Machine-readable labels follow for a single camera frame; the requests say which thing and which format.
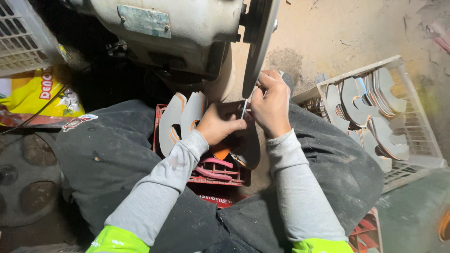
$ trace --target right hand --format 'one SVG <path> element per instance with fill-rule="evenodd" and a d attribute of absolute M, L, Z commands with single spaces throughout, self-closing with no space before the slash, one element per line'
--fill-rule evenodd
<path fill-rule="evenodd" d="M 251 108 L 258 125 L 271 138 L 291 130 L 289 124 L 289 97 L 291 91 L 276 70 L 259 74 L 257 89 L 253 91 Z"/>

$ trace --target dark grey pants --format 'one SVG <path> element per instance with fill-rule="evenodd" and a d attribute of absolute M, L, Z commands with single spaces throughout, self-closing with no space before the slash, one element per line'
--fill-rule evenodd
<path fill-rule="evenodd" d="M 155 111 L 143 102 L 131 100 L 91 114 L 98 119 L 58 135 L 56 155 L 83 217 L 98 234 L 134 184 L 161 159 L 147 140 L 154 129 Z M 381 169 L 349 136 L 298 105 L 291 103 L 289 120 L 349 235 L 381 195 Z M 151 252 L 192 253 L 225 239 L 260 252 L 290 252 L 275 185 L 222 210 L 186 188 Z"/>

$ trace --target hand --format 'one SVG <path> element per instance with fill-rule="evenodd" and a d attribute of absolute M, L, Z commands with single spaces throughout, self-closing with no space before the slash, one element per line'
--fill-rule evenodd
<path fill-rule="evenodd" d="M 291 130 L 288 109 L 291 91 L 276 70 L 264 70 L 259 74 L 257 89 L 252 95 L 252 113 L 256 122 L 271 138 L 277 138 Z"/>
<path fill-rule="evenodd" d="M 234 131 L 246 129 L 251 124 L 248 114 L 245 119 L 237 119 L 242 113 L 243 104 L 243 101 L 238 101 L 210 105 L 195 129 L 210 146 L 218 144 Z"/>

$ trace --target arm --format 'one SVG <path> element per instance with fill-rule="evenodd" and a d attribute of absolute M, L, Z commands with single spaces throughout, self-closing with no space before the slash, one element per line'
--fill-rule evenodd
<path fill-rule="evenodd" d="M 236 130 L 247 128 L 247 122 L 236 120 L 233 113 L 240 104 L 211 105 L 197 129 L 177 142 L 169 156 L 158 163 L 150 175 L 136 183 L 106 219 L 106 226 L 87 252 L 147 253 L 178 196 L 183 193 L 200 156 L 210 145 L 219 143 Z"/>
<path fill-rule="evenodd" d="M 293 252 L 352 252 L 301 144 L 288 120 L 289 88 L 278 72 L 264 71 L 252 97 L 256 121 L 271 138 L 267 142 L 272 177 L 277 181 L 280 214 Z"/>

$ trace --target grey long sleeve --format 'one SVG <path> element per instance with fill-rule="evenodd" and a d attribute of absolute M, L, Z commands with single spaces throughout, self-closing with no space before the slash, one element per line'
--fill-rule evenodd
<path fill-rule="evenodd" d="M 310 238 L 348 242 L 294 130 L 269 140 L 267 151 L 288 239 L 292 242 Z"/>
<path fill-rule="evenodd" d="M 106 219 L 105 225 L 130 231 L 153 246 L 192 170 L 208 149 L 202 134 L 193 130 L 186 139 L 175 144 L 169 156 L 158 163 L 150 175 L 136 183 L 130 195 Z"/>

